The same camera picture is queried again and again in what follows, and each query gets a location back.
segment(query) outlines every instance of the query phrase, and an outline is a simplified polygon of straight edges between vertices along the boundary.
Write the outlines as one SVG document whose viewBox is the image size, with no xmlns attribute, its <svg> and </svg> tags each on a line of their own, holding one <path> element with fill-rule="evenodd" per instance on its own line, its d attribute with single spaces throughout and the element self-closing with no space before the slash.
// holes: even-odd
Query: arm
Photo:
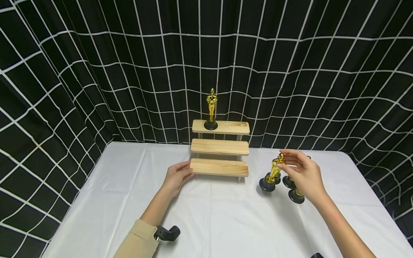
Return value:
<svg viewBox="0 0 413 258">
<path fill-rule="evenodd" d="M 153 256 L 158 247 L 158 242 L 154 238 L 157 226 L 161 223 L 173 197 L 179 193 L 182 185 L 194 175 L 189 164 L 189 161 L 185 161 L 168 168 L 161 189 L 156 193 L 140 219 L 135 221 L 132 229 L 116 251 L 114 258 L 151 258 Z"/>
<path fill-rule="evenodd" d="M 295 167 L 282 164 L 277 166 L 291 177 L 300 192 L 314 204 L 343 257 L 375 257 L 325 191 L 317 163 L 301 151 L 284 149 L 281 152 L 284 153 L 285 163 Z"/>
</svg>

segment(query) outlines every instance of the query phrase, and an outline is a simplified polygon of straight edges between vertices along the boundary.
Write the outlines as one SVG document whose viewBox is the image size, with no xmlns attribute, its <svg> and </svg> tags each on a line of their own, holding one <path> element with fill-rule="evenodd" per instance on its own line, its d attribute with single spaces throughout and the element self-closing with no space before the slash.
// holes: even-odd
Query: left hand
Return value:
<svg viewBox="0 0 413 258">
<path fill-rule="evenodd" d="M 191 161 L 184 161 L 168 168 L 166 177 L 161 189 L 168 192 L 171 197 L 175 197 L 182 185 L 191 177 L 193 169 L 189 168 Z"/>
</svg>

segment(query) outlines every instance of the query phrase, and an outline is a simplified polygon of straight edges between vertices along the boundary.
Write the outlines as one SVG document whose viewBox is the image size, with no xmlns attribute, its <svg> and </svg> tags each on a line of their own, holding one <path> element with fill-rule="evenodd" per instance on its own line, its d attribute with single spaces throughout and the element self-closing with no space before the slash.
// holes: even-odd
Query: wooden plank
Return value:
<svg viewBox="0 0 413 258">
<path fill-rule="evenodd" d="M 248 142 L 192 139 L 191 151 L 194 153 L 248 156 Z"/>
<path fill-rule="evenodd" d="M 190 167 L 194 169 L 194 174 L 225 175 L 243 178 L 248 176 L 248 164 L 244 161 L 191 159 Z"/>
<path fill-rule="evenodd" d="M 247 122 L 217 121 L 218 128 L 207 130 L 204 127 L 205 120 L 194 119 L 192 131 L 194 133 L 216 133 L 227 135 L 249 135 L 249 124 Z"/>
</svg>

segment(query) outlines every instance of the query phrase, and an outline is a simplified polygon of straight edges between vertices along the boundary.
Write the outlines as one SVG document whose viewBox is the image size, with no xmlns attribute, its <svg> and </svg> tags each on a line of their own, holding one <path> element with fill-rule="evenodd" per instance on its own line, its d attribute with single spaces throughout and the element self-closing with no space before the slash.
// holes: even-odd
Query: hand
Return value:
<svg viewBox="0 0 413 258">
<path fill-rule="evenodd" d="M 184 161 L 168 168 L 164 183 L 161 186 L 161 190 L 168 192 L 171 197 L 175 197 L 182 185 L 191 177 L 193 169 L 189 168 L 190 161 Z"/>
<path fill-rule="evenodd" d="M 314 205 L 328 196 L 321 179 L 320 167 L 304 153 L 294 149 L 282 149 L 284 162 L 287 165 L 277 166 L 285 171 L 294 181 L 300 193 L 302 193 Z"/>
</svg>

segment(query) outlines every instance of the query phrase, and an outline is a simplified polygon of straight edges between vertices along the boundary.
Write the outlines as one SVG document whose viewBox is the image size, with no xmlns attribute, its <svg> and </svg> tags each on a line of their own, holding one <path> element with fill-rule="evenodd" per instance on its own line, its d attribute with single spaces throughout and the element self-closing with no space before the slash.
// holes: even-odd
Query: black wrist mount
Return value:
<svg viewBox="0 0 413 258">
<path fill-rule="evenodd" d="M 177 226 L 171 227 L 170 230 L 166 230 L 164 227 L 158 226 L 158 230 L 154 234 L 154 238 L 156 241 L 159 241 L 159 239 L 163 241 L 175 241 L 179 235 L 180 230 Z"/>
</svg>

